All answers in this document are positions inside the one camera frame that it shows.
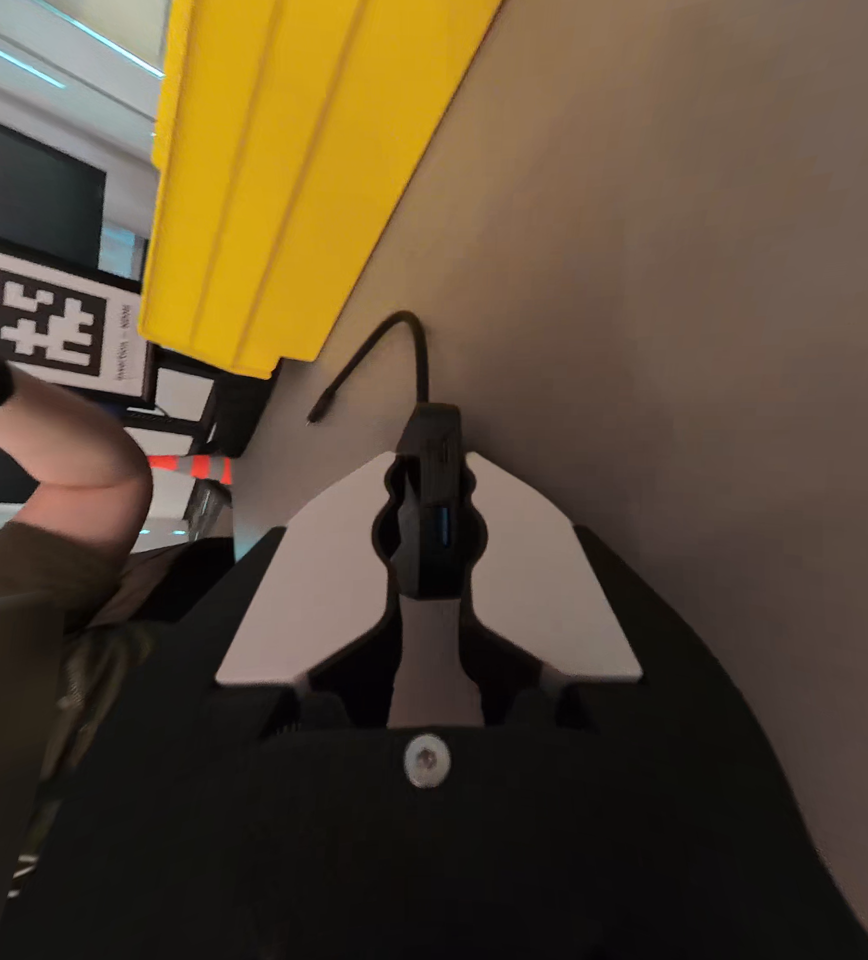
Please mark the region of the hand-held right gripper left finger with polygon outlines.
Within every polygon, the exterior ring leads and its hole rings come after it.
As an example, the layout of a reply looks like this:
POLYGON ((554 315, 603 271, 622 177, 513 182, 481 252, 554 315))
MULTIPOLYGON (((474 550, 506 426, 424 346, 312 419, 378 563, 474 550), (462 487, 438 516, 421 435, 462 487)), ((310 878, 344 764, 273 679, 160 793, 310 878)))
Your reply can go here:
POLYGON ((388 571, 373 542, 393 452, 374 457, 288 522, 215 674, 227 688, 294 685, 375 628, 388 571))

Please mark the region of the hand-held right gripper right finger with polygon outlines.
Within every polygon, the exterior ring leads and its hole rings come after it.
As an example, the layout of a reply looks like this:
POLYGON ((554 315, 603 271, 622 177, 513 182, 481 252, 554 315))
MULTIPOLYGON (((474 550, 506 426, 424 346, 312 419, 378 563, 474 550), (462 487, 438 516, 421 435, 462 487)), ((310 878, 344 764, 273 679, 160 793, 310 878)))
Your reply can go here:
POLYGON ((477 621, 560 681, 639 682, 643 667, 570 519, 478 453, 468 469, 487 534, 470 579, 477 621))

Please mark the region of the black usb hub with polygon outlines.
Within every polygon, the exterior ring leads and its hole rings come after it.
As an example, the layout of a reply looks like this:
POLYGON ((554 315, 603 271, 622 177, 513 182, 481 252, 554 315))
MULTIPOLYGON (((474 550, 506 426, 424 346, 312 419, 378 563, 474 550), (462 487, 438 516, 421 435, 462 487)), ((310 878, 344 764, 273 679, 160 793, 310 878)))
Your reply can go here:
POLYGON ((398 535, 391 564, 399 593, 416 601, 460 598, 472 522, 457 406, 416 402, 395 449, 391 481, 398 535))

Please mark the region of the orange striped object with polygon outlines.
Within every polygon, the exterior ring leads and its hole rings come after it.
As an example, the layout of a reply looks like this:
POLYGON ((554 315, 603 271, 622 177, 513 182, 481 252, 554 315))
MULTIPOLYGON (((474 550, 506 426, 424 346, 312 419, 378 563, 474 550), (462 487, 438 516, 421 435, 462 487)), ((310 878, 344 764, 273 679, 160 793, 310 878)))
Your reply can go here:
POLYGON ((148 464, 153 470, 213 481, 227 487, 234 482, 234 462, 222 455, 156 454, 148 456, 148 464))

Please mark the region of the person's olive clothing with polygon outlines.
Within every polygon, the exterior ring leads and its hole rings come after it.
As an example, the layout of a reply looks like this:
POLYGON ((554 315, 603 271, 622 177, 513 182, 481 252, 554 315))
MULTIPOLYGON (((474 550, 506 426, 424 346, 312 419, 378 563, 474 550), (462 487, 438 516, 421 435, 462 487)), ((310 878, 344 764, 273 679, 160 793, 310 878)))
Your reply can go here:
POLYGON ((129 678, 235 562, 230 536, 114 563, 20 522, 0 529, 0 921, 129 678))

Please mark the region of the black and white printed tag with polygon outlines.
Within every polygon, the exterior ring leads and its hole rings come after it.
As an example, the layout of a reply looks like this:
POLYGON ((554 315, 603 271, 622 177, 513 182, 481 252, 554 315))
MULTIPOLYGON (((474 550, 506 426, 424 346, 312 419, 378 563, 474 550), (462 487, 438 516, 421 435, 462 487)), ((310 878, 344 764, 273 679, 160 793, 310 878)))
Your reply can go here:
POLYGON ((32 376, 150 404, 154 347, 139 331, 140 285, 0 249, 0 358, 32 376))

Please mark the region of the ribbed yellow plastic bin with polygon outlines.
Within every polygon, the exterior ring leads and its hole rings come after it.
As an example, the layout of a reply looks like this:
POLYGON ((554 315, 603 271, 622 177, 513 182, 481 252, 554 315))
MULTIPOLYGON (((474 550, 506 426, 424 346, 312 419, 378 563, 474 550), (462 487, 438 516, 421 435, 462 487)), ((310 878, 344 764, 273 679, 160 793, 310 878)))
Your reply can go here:
POLYGON ((500 7, 173 2, 140 335, 242 377, 316 360, 500 7))

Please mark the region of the black screen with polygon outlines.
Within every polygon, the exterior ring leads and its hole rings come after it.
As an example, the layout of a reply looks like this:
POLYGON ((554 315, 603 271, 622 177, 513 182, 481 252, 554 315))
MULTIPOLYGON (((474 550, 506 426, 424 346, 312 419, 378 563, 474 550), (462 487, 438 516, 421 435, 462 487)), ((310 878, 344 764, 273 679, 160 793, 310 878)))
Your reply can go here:
POLYGON ((0 239, 99 265, 107 175, 0 124, 0 239))

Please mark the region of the black post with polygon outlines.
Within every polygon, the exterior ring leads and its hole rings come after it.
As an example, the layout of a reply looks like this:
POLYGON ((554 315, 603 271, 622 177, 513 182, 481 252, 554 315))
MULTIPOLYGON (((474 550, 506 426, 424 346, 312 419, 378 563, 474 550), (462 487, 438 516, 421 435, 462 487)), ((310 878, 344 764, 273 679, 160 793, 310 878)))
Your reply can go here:
POLYGON ((205 452, 239 459, 248 449, 279 373, 267 379, 223 372, 215 379, 213 433, 205 452))

